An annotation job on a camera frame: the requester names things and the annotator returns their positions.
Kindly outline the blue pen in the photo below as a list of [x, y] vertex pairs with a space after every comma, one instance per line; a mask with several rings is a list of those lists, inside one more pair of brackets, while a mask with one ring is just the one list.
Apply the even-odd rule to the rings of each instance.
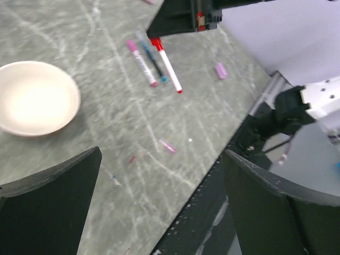
[[162, 83], [166, 83], [168, 81], [167, 77], [165, 76], [164, 72], [161, 70], [159, 64], [157, 63], [154, 55], [152, 54], [148, 44], [146, 43], [144, 36], [142, 35], [140, 30], [136, 31], [136, 36], [139, 40], [139, 43], [141, 44], [142, 48], [144, 49], [144, 51], [146, 52], [148, 58], [150, 59], [150, 61], [152, 62], [152, 64], [154, 65], [158, 76], [160, 77], [160, 80]]

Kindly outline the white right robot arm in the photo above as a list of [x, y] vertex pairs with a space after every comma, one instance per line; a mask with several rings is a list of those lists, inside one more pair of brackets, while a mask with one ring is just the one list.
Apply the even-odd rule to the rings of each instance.
[[[222, 10], [254, 4], [254, 1], [163, 1], [147, 29], [147, 37], [155, 46], [174, 83], [176, 91], [182, 86], [162, 46], [163, 36], [213, 30], [222, 21]], [[272, 136], [283, 133], [291, 138], [304, 125], [319, 117], [312, 111], [307, 91], [310, 86], [296, 86], [282, 92], [267, 87], [254, 104], [244, 122], [227, 145], [228, 150], [250, 158], [264, 155], [262, 149]]]

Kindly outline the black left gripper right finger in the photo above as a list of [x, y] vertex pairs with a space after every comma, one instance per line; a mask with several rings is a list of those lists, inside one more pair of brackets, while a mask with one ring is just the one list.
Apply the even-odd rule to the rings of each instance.
[[225, 150], [226, 191], [243, 254], [339, 254], [339, 197]]

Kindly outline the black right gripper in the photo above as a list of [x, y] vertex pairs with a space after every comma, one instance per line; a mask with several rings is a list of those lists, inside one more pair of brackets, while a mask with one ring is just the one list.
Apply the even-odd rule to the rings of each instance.
[[258, 0], [165, 0], [151, 21], [148, 38], [213, 30], [222, 22], [223, 9], [257, 4]]

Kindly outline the white pen red tip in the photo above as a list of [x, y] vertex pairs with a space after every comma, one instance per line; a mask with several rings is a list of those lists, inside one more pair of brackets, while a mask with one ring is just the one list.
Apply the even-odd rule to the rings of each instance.
[[155, 77], [153, 76], [151, 70], [149, 69], [149, 67], [147, 66], [144, 58], [142, 57], [142, 55], [140, 54], [137, 46], [134, 44], [134, 42], [132, 40], [128, 40], [126, 42], [130, 52], [132, 53], [132, 55], [135, 57], [135, 59], [137, 60], [137, 62], [139, 63], [142, 71], [144, 72], [145, 76], [147, 77], [150, 85], [152, 87], [156, 87], [158, 85], [157, 80], [155, 79]]

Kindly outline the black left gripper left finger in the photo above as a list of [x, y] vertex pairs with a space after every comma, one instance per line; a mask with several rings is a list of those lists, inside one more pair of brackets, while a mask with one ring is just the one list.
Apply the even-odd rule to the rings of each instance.
[[76, 254], [101, 151], [1, 185], [1, 254]]

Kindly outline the white pen red cap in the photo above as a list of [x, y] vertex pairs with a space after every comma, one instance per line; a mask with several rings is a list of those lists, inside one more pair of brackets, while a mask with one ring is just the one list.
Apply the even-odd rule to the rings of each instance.
[[174, 84], [174, 87], [176, 89], [176, 92], [178, 94], [181, 94], [183, 92], [183, 89], [182, 89], [182, 86], [177, 78], [177, 75], [168, 59], [168, 56], [167, 54], [165, 53], [165, 50], [163, 48], [163, 45], [162, 45], [162, 41], [160, 38], [150, 38], [150, 42], [153, 46], [155, 46], [165, 64], [165, 67], [167, 69], [167, 72], [169, 74], [169, 76], [171, 77], [171, 80]]

